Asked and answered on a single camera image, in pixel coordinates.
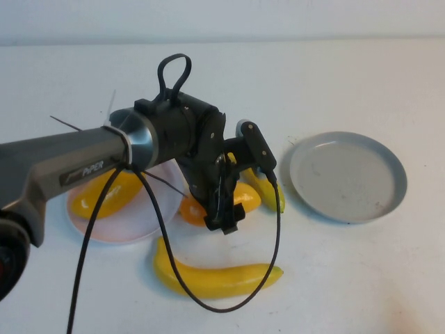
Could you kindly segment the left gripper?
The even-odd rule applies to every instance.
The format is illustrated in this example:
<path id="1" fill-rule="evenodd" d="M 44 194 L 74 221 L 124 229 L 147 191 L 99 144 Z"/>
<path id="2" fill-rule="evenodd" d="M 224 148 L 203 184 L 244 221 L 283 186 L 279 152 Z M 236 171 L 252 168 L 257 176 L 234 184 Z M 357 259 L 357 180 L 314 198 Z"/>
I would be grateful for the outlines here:
<path id="1" fill-rule="evenodd" d="M 224 235 L 238 230 L 237 221 L 245 218 L 242 205 L 234 202 L 237 177 L 226 160 L 223 149 L 179 158 L 179 167 L 186 178 L 192 196 L 204 208 L 205 225 L 210 231 L 221 230 Z"/>

